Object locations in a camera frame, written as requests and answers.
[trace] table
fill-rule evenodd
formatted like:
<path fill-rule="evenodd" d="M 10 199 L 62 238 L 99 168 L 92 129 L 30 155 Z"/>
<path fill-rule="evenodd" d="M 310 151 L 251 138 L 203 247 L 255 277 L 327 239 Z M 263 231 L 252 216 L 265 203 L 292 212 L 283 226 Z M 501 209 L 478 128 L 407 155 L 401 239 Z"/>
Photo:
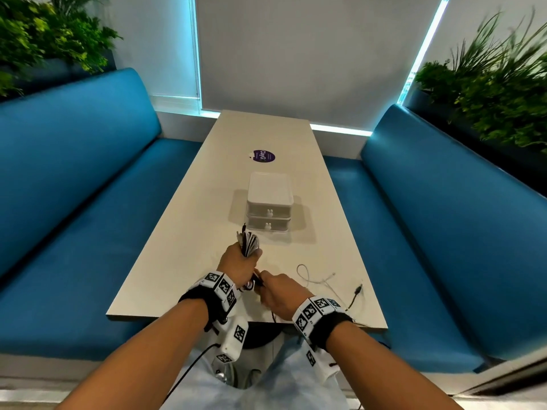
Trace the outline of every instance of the table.
<path fill-rule="evenodd" d="M 269 151 L 275 159 L 257 162 L 250 157 L 256 150 Z M 386 320 L 309 122 L 235 111 L 221 113 L 107 316 L 160 317 L 190 285 L 215 270 L 245 221 L 247 188 L 255 171 L 289 174 L 294 194 L 290 231 L 257 232 L 264 251 L 258 268 L 286 273 L 304 285 L 297 275 L 299 264 L 307 266 L 313 281 L 336 273 L 328 280 L 334 293 L 325 284 L 308 287 L 345 307 L 362 283 L 350 314 L 372 331 L 385 330 Z M 306 276 L 305 268 L 299 272 Z M 272 322 L 254 292 L 244 293 L 236 308 L 250 322 Z"/>

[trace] blue bench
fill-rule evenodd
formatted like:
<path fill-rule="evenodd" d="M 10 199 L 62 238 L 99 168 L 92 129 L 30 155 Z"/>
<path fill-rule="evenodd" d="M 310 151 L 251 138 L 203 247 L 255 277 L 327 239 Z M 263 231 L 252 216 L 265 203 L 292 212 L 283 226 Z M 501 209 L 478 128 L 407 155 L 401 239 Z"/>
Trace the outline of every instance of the blue bench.
<path fill-rule="evenodd" d="M 325 157 L 393 351 L 463 373 L 547 345 L 547 200 L 407 109 Z"/>
<path fill-rule="evenodd" d="M 137 73 L 0 105 L 0 352 L 103 360 L 106 311 L 199 151 L 158 139 Z"/>

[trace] purple sticker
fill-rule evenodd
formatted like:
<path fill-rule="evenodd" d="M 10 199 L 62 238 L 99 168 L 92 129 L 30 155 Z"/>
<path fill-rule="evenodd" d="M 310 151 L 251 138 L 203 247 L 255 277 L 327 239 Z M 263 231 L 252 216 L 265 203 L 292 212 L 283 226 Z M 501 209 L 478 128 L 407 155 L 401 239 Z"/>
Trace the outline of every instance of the purple sticker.
<path fill-rule="evenodd" d="M 257 150 L 254 151 L 253 160 L 258 162 L 272 162 L 275 159 L 275 155 L 270 151 Z"/>

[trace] planter box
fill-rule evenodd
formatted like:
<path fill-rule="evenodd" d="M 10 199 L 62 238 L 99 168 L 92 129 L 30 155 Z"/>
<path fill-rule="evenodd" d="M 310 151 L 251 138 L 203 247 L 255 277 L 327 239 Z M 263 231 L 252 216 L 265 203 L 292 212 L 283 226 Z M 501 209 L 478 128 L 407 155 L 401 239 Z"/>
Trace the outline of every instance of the planter box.
<path fill-rule="evenodd" d="M 498 140 L 483 141 L 472 125 L 449 105 L 431 103 L 426 92 L 416 90 L 407 108 L 462 143 L 503 171 L 547 197 L 547 156 L 537 148 L 521 148 Z"/>
<path fill-rule="evenodd" d="M 108 60 L 105 72 L 116 70 L 116 63 L 114 62 L 112 51 L 105 51 L 104 56 Z M 93 76 L 82 69 L 80 65 L 68 65 L 61 59 L 47 59 L 43 66 L 28 69 L 27 74 L 29 76 L 27 80 L 17 79 L 15 83 L 16 87 L 23 90 L 24 95 L 31 95 L 32 93 Z M 19 94 L 12 93 L 10 96 L 0 97 L 0 102 L 5 102 L 18 97 Z"/>

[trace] hand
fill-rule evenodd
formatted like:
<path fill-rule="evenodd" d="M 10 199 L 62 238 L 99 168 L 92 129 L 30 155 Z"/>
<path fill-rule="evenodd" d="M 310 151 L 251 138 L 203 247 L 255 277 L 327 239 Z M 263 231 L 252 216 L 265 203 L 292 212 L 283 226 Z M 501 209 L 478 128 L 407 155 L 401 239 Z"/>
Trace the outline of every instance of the hand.
<path fill-rule="evenodd" d="M 234 243 L 222 255 L 217 271 L 227 274 L 239 289 L 250 281 L 261 256 L 262 249 L 256 249 L 252 255 L 245 257 L 241 254 L 240 244 Z"/>
<path fill-rule="evenodd" d="M 308 289 L 284 273 L 274 276 L 267 270 L 260 274 L 264 286 L 255 286 L 262 305 L 278 317 L 291 321 L 302 303 L 313 296 Z"/>

